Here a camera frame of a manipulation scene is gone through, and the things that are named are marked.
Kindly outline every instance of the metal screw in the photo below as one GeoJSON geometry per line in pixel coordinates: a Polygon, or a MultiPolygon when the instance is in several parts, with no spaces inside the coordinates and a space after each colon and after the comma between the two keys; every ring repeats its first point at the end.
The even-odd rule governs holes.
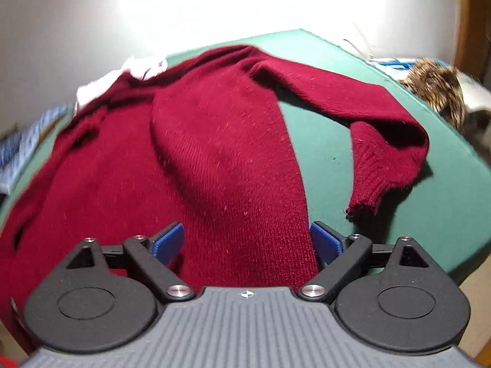
{"type": "Polygon", "coordinates": [[[191,293],[191,288],[186,285],[172,285],[167,289],[167,293],[174,297],[185,297],[191,293]]]}
{"type": "Polygon", "coordinates": [[[319,297],[326,293],[326,289],[320,285],[305,285],[301,290],[302,295],[307,297],[319,297]]]}

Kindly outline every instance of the knit fabric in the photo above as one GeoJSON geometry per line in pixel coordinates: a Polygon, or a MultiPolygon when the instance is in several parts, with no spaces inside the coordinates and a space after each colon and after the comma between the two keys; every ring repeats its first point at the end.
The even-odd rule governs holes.
{"type": "Polygon", "coordinates": [[[16,366],[17,363],[15,361],[0,356],[0,368],[16,368],[16,366]]]}
{"type": "Polygon", "coordinates": [[[317,268],[278,85],[350,127],[350,214],[375,213],[385,191],[414,181],[428,136],[381,86],[243,45],[147,81],[124,73],[58,136],[14,206],[0,238],[0,318],[8,296],[22,310],[82,238],[119,244],[173,221],[185,227],[173,269],[197,290],[308,281],[317,268]]]}

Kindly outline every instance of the blue gripper pad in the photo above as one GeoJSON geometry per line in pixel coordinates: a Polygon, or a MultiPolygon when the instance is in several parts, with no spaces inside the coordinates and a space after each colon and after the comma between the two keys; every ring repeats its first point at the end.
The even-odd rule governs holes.
{"type": "Polygon", "coordinates": [[[310,239],[315,251],[326,264],[343,253],[346,238],[320,221],[310,226],[310,239]]]}
{"type": "Polygon", "coordinates": [[[184,227],[181,223],[172,223],[150,238],[149,250],[164,265],[176,256],[184,244],[184,227]]]}

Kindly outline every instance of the green cloth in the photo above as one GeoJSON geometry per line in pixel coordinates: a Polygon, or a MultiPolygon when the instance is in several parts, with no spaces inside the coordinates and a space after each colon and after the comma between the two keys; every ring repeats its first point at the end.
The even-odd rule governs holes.
{"type": "MultiPolygon", "coordinates": [[[[227,44],[253,44],[281,58],[381,84],[424,126],[430,136],[428,166],[408,192],[384,197],[379,214],[359,226],[343,212],[353,186],[349,130],[328,117],[301,107],[302,102],[278,90],[288,132],[300,165],[310,221],[320,220],[340,233],[370,235],[379,243],[413,236],[457,281],[470,274],[491,248],[491,172],[460,135],[397,82],[341,48],[303,30],[255,36],[227,44]]],[[[218,45],[168,58],[169,66],[218,45]]],[[[14,200],[52,150],[68,117],[40,146],[0,211],[0,228],[14,200]]]]}

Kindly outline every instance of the ribbed knit cuff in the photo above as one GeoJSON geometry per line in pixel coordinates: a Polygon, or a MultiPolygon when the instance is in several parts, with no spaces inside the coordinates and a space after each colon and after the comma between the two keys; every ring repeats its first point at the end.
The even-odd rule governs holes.
{"type": "Polygon", "coordinates": [[[353,192],[346,212],[354,217],[376,214],[382,195],[389,189],[391,168],[380,146],[356,142],[353,153],[353,192]]]}

